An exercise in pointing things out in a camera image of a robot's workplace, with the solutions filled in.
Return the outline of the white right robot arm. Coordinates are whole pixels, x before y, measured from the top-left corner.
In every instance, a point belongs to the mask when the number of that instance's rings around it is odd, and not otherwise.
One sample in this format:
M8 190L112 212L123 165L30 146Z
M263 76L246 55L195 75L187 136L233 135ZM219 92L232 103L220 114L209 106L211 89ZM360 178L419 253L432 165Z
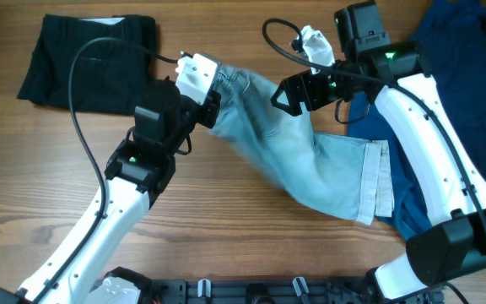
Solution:
M287 58L305 71L279 85L285 102L271 102L298 116L365 95L399 140L431 224L403 255L367 272L358 300L400 303L486 269L486 181L446 115L420 46L391 42L373 1L340 9L334 19L344 59L335 59L320 31L297 28Z

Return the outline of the light blue denim shorts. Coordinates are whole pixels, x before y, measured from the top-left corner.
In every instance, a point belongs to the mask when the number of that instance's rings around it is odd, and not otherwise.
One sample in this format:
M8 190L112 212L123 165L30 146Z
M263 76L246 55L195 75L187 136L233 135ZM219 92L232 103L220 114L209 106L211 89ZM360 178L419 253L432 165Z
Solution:
M366 225L392 216L387 141L316 132L308 111L292 117L271 105L277 87L250 70L221 67L212 135L306 207Z

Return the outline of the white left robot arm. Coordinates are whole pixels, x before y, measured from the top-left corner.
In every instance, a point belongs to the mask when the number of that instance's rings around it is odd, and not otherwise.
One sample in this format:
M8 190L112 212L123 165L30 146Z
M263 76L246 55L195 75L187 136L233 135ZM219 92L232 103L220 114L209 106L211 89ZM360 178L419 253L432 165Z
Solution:
M210 82L156 80L134 125L98 171L89 207L46 263L0 303L154 303L151 279L124 268L99 277L124 236L150 211L176 170L175 156L196 125L212 128L220 95Z

